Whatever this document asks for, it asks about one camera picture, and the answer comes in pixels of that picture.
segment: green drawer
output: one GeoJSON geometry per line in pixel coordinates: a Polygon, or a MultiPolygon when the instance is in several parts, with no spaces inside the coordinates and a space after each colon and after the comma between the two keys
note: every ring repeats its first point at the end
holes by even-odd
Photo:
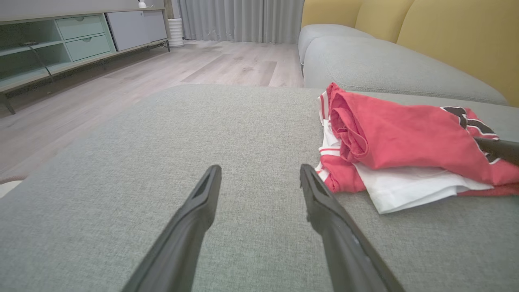
{"type": "Polygon", "coordinates": [[[77,61],[110,51],[105,35],[86,37],[78,41],[65,43],[72,61],[77,61]]]}
{"type": "Polygon", "coordinates": [[[103,33],[103,24],[99,15],[56,19],[63,39],[103,33]]]}

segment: cabinet top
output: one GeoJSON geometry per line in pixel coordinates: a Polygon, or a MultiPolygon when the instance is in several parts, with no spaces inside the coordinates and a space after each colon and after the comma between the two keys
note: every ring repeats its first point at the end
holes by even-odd
{"type": "Polygon", "coordinates": [[[49,15],[25,15],[25,16],[17,16],[17,17],[9,17],[9,18],[0,18],[0,24],[11,24],[11,23],[20,23],[20,22],[30,22],[30,21],[38,21],[38,20],[47,20],[54,19],[60,17],[67,16],[80,16],[80,15],[88,15],[88,14],[100,14],[105,12],[124,12],[124,11],[147,11],[147,10],[165,10],[165,8],[135,8],[135,9],[114,9],[114,10],[97,10],[97,11],[82,11],[82,12],[66,12],[61,14],[49,14],[49,15]]]}

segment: yellow cushion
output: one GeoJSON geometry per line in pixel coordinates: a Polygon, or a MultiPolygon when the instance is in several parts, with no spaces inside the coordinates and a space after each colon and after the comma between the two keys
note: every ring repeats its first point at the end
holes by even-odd
{"type": "Polygon", "coordinates": [[[479,78],[519,107],[518,0],[415,0],[397,44],[479,78]]]}
{"type": "Polygon", "coordinates": [[[413,0],[364,0],[355,28],[396,43],[402,22],[413,0]]]}
{"type": "Polygon", "coordinates": [[[309,24],[341,24],[354,27],[362,0],[305,0],[301,27],[309,24]]]}

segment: ribbed white vase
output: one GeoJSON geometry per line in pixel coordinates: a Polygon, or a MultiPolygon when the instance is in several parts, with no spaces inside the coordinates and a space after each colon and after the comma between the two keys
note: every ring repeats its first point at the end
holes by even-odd
{"type": "Polygon", "coordinates": [[[169,32],[171,33],[171,39],[169,40],[170,47],[182,47],[184,41],[182,40],[182,18],[169,19],[169,32]]]}

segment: sofa seat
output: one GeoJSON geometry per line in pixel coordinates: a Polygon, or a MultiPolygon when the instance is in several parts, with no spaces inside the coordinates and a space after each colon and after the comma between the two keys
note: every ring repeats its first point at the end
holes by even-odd
{"type": "MultiPolygon", "coordinates": [[[[0,198],[0,291],[121,291],[212,164],[222,185],[193,291],[332,291],[299,187],[301,164],[319,162],[323,91],[182,85],[77,139],[0,198]]],[[[519,142],[519,108],[367,94],[469,107],[519,142]]],[[[336,197],[408,292],[519,287],[517,196],[382,216],[365,192],[336,197]]]]}
{"type": "Polygon", "coordinates": [[[299,49],[299,60],[301,61],[301,65],[305,63],[305,53],[306,49],[310,45],[310,43],[322,36],[345,36],[345,37],[369,37],[373,38],[371,35],[362,32],[360,30],[356,30],[349,26],[339,25],[339,24],[311,24],[303,27],[301,32],[299,33],[299,42],[297,48],[299,49]]]}
{"type": "Polygon", "coordinates": [[[508,104],[497,90],[463,71],[375,38],[316,38],[306,50],[303,71],[309,88],[335,82],[345,90],[508,104]]]}

